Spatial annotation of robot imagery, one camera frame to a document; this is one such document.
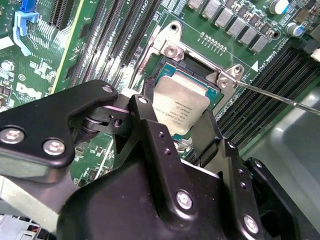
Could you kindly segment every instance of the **pcie slot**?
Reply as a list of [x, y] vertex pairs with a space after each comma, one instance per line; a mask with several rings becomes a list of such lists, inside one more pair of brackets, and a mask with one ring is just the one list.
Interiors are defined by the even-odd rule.
[[48, 24], [58, 30], [65, 29], [75, 0], [54, 0]]
[[69, 88], [75, 86], [78, 79], [78, 83], [82, 83], [85, 78], [93, 54], [97, 48], [101, 35], [104, 32], [113, 6], [117, 3], [117, 0], [112, 0], [109, 4], [109, 7], [107, 7], [107, 2], [108, 0], [100, 0], [99, 2], [91, 23], [91, 31], [89, 31], [89, 36], [84, 44], [85, 47], [83, 47], [81, 50], [80, 57], [76, 64], [76, 69], [69, 83]]
[[125, 0], [119, 0], [117, 5], [114, 6], [115, 9], [112, 10], [112, 17], [111, 17], [110, 21], [107, 23], [107, 28], [104, 31], [102, 39], [100, 39], [100, 41], [99, 41], [98, 47], [95, 51], [95, 54], [92, 58], [92, 61], [89, 65], [88, 70], [86, 72], [86, 75], [84, 77], [85, 82], [90, 81], [90, 80], [94, 79], [94, 77], [95, 77], [98, 62], [100, 60], [100, 57], [102, 55], [103, 50], [107, 46], [108, 40], [110, 39], [113, 30], [115, 29], [117, 20], [119, 19], [120, 12], [124, 6], [124, 3], [125, 3]]

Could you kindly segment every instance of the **mounting hole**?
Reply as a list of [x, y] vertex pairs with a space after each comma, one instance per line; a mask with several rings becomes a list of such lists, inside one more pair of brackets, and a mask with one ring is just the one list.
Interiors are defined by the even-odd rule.
[[243, 189], [247, 189], [247, 186], [246, 186], [246, 184], [245, 184], [244, 182], [241, 182], [240, 185], [241, 185], [241, 187], [242, 187]]
[[241, 73], [242, 72], [242, 68], [240, 67], [240, 66], [236, 66], [235, 68], [234, 68], [234, 73], [235, 74], [239, 74], [239, 73]]
[[171, 155], [171, 151], [170, 151], [169, 148], [166, 148], [166, 149], [164, 150], [164, 153], [165, 153], [166, 155], [168, 155], [168, 156]]
[[148, 103], [148, 100], [145, 99], [143, 96], [139, 96], [138, 99], [139, 99], [139, 101], [142, 102], [143, 104]]
[[275, 32], [273, 33], [273, 35], [272, 35], [272, 39], [276, 40], [276, 39], [278, 39], [278, 38], [280, 38], [280, 32], [279, 32], [279, 31], [275, 31]]
[[103, 85], [103, 86], [102, 86], [102, 89], [103, 89], [104, 91], [106, 91], [107, 93], [112, 93], [112, 92], [113, 92], [113, 89], [112, 89], [110, 86], [108, 86], [108, 85]]
[[123, 121], [122, 121], [121, 119], [115, 119], [115, 120], [113, 120], [113, 126], [114, 126], [115, 128], [121, 127], [122, 123], [123, 123]]
[[178, 26], [175, 25], [175, 24], [172, 24], [171, 27], [170, 27], [170, 31], [177, 32], [178, 31]]

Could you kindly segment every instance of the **green circuit board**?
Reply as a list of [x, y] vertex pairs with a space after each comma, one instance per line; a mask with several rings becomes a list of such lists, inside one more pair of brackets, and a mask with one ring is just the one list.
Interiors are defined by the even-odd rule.
[[[228, 14], [233, 20], [241, 19], [246, 26], [253, 29], [257, 36], [267, 39], [267, 43], [257, 52], [250, 44], [240, 42], [240, 36], [232, 36], [228, 33], [228, 27], [222, 28], [215, 23], [217, 16], [212, 19], [204, 17], [204, 11], [209, 3], [208, 0], [199, 1], [201, 4], [197, 9], [190, 7], [190, 0], [162, 0], [144, 1], [135, 0], [75, 0], [68, 24], [64, 29], [56, 29], [49, 25], [50, 14], [53, 8], [51, 0], [38, 0], [36, 11], [39, 13], [39, 20], [36, 23], [27, 23], [27, 35], [22, 37], [22, 42], [29, 48], [31, 55], [24, 56], [21, 49], [14, 44], [0, 50], [0, 86], [10, 89], [10, 93], [3, 95], [5, 105], [2, 111], [34, 101], [49, 94], [63, 91], [69, 87], [81, 84], [91, 79], [102, 79], [113, 84], [119, 91], [130, 85], [133, 67], [139, 60], [147, 46], [156, 27], [163, 30], [172, 21], [179, 21], [182, 25], [181, 42], [189, 46], [200, 56], [221, 66], [224, 69], [241, 64], [244, 67], [242, 80], [252, 83], [257, 74], [262, 71], [273, 59], [277, 52], [293, 38], [287, 33], [289, 23], [299, 24], [305, 31], [311, 31], [315, 24], [319, 23], [319, 17], [315, 13], [305, 9], [309, 1], [292, 0], [286, 13], [271, 14], [269, 5], [271, 1], [249, 1], [234, 0], [218, 1], [222, 9], [228, 9]], [[152, 8], [151, 4], [159, 2], [157, 11], [150, 19], [148, 28], [141, 39], [138, 48], [133, 52], [133, 57], [124, 67], [122, 56], [125, 55], [130, 46], [135, 32], [142, 23], [141, 18], [146, 9]], [[106, 21], [107, 17], [115, 14], [112, 12], [115, 4], [123, 4], [118, 10], [114, 20]], [[9, 37], [13, 41], [13, 24], [15, 12], [19, 11], [21, 0], [5, 0], [0, 2], [0, 41]], [[243, 6], [246, 6], [244, 15], [240, 15]], [[128, 19], [136, 14], [133, 22]], [[109, 31], [109, 38], [105, 42], [101, 52], [92, 51], [94, 46], [101, 43], [99, 37], [105, 34], [103, 24], [113, 24]], [[121, 35], [126, 25], [131, 24], [130, 32], [125, 36], [126, 41], [120, 46], [119, 56], [115, 57], [112, 50], [117, 47], [117, 36]], [[309, 36], [302, 34], [299, 38], [308, 39]], [[90, 75], [90, 79], [81, 79], [75, 76], [77, 69], [85, 69], [92, 64], [96, 54], [101, 54], [101, 59], [96, 66], [96, 71]], [[132, 88], [141, 91], [144, 78], [153, 74], [159, 65], [162, 56], [153, 55], [146, 64], [141, 76], [135, 79]], [[101, 75], [100, 68], [106, 68], [107, 75]], [[224, 114], [230, 105], [242, 93], [243, 89], [238, 88], [233, 98], [221, 109], [216, 116], [218, 119]], [[222, 98], [217, 94], [211, 102], [211, 108]], [[71, 174], [75, 183], [81, 180], [92, 181], [93, 179], [107, 173], [113, 165], [113, 140], [110, 135], [101, 133], [90, 142], [81, 144], [76, 148], [75, 161], [71, 167]], [[184, 158], [190, 148], [179, 152]]]

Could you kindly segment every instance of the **black connector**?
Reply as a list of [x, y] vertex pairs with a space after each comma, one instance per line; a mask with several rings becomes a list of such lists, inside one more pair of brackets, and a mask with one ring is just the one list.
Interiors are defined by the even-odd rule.
[[58, 30], [65, 29], [68, 25], [74, 3], [75, 0], [54, 0], [49, 25]]

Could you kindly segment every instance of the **gray metal panel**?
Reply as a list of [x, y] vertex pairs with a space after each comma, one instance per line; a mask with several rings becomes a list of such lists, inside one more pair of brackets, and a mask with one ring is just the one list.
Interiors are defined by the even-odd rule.
[[[302, 102], [320, 109], [320, 87]], [[320, 117], [293, 109], [242, 157], [261, 160], [320, 232]]]

